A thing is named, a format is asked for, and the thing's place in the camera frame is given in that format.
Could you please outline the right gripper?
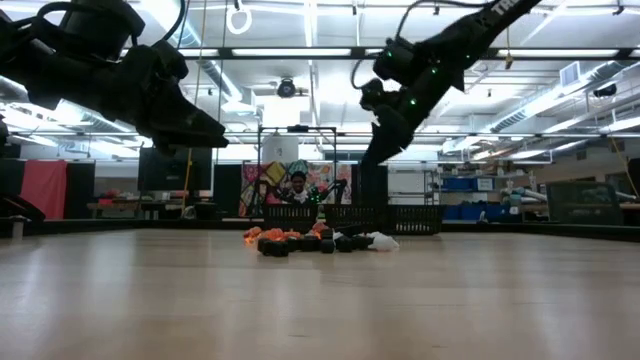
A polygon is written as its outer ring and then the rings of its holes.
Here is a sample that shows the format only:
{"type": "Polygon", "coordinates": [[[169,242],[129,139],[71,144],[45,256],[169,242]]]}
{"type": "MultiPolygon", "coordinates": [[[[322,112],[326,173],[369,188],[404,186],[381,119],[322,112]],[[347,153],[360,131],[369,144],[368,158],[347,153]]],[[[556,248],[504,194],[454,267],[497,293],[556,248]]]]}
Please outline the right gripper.
{"type": "Polygon", "coordinates": [[[362,166],[377,166],[409,145],[418,126],[429,117],[440,101],[440,94],[428,91],[414,94],[408,89],[386,92],[379,106],[379,123],[361,159],[362,166]]]}

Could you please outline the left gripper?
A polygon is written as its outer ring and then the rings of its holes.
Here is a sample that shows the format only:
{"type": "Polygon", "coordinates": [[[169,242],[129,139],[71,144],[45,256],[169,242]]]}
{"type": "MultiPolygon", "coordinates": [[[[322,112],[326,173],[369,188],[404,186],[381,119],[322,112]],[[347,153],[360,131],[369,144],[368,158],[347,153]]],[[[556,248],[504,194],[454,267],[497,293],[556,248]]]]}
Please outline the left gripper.
{"type": "Polygon", "coordinates": [[[148,121],[155,148],[166,156],[174,156],[184,146],[186,133],[189,147],[226,148],[226,128],[206,112],[196,108],[191,114],[190,103],[184,97],[174,77],[153,74],[148,86],[148,121]]]}

